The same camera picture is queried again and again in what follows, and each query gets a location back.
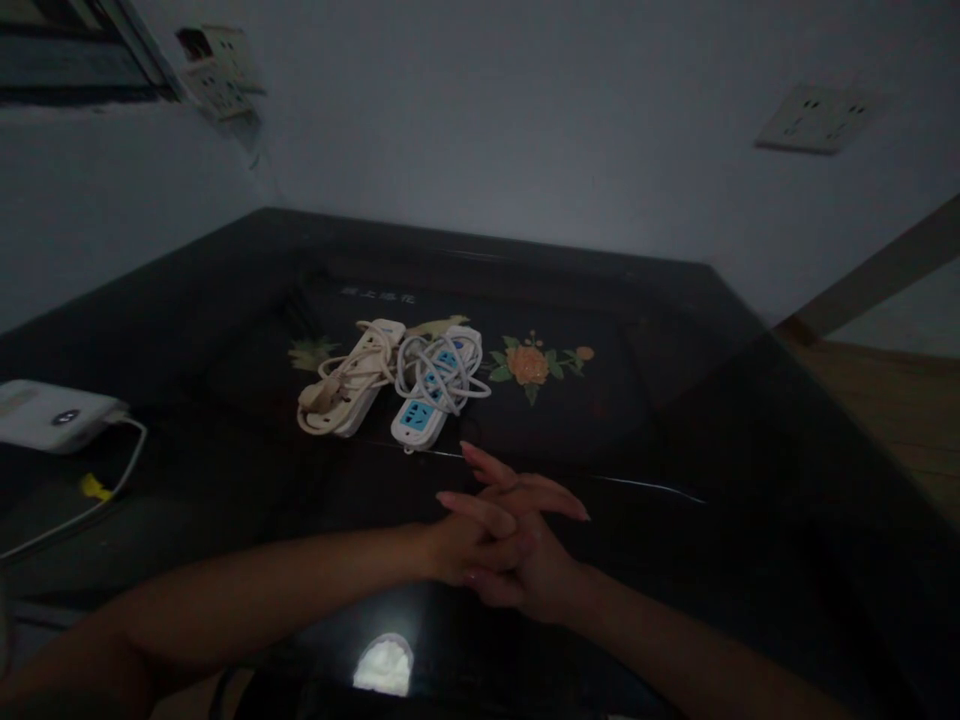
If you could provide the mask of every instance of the forearm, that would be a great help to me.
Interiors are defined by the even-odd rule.
[[[323,535],[198,563],[109,613],[153,658],[215,670],[356,600],[423,577],[413,526]]]
[[[164,675],[212,673],[340,607],[425,579],[421,532],[405,526],[323,535],[175,570],[54,640],[4,683],[0,701],[49,687],[51,678],[98,687],[109,673],[125,684],[120,699],[144,714],[160,692],[175,689],[155,686]]]
[[[845,718],[799,677],[703,623],[594,568],[566,622],[626,664],[690,718]]]

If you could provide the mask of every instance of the wrist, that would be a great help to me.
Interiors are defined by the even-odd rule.
[[[413,582],[437,579],[437,560],[434,557],[430,527],[423,523],[409,523],[397,528],[400,535],[398,547]]]
[[[582,634],[585,623],[590,622],[600,612],[600,586],[604,577],[606,576],[592,565],[576,564],[568,584],[569,596],[564,603],[559,625]]]

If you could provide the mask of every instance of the table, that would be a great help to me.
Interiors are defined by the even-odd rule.
[[[563,380],[532,404],[495,383],[414,456],[390,438],[390,393],[349,441],[296,428],[311,379],[288,350],[323,337],[349,349],[359,319],[454,314],[484,333],[488,361],[505,337],[540,340],[568,361]],[[551,520],[577,557],[864,714],[956,716],[943,639],[958,630],[956,534],[707,266],[267,209],[3,336],[0,379],[13,377],[120,397],[151,428],[122,502],[4,568],[34,606],[89,611],[258,542],[436,519],[438,490],[472,487],[465,438],[585,502],[588,526]],[[115,477],[131,441],[111,431],[68,458],[0,448],[0,543],[83,507],[77,479]],[[666,711],[570,633],[432,584],[369,598],[256,661],[349,683],[384,632],[413,648],[414,696]]]

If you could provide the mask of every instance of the window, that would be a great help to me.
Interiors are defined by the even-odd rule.
[[[0,0],[0,102],[175,99],[124,0]]]

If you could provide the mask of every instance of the wall socket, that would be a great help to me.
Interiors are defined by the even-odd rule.
[[[203,25],[201,29],[210,51],[233,83],[244,92],[264,92],[243,30],[217,25]]]
[[[215,58],[191,63],[180,72],[180,78],[200,105],[217,120],[253,112],[250,101]]]
[[[757,136],[757,147],[835,155],[885,107],[887,96],[857,88],[798,85]]]

